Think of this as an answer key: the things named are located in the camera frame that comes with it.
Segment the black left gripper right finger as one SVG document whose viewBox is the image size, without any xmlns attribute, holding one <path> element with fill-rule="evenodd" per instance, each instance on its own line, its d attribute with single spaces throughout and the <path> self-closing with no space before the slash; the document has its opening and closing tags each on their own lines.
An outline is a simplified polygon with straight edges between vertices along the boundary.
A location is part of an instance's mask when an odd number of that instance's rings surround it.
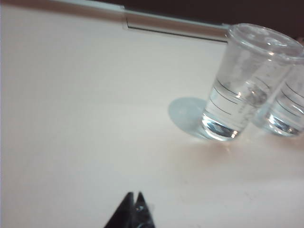
<svg viewBox="0 0 304 228">
<path fill-rule="evenodd" d="M 139 192 L 134 205 L 134 227 L 156 228 L 152 214 L 141 192 Z"/>
</svg>

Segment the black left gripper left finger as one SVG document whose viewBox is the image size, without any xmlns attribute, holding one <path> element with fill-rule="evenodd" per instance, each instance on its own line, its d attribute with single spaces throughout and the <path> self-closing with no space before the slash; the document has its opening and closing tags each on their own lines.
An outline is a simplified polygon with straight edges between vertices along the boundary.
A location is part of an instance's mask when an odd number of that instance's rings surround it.
<svg viewBox="0 0 304 228">
<path fill-rule="evenodd" d="M 128 192 L 104 228 L 131 228 L 133 203 L 133 192 Z"/>
</svg>

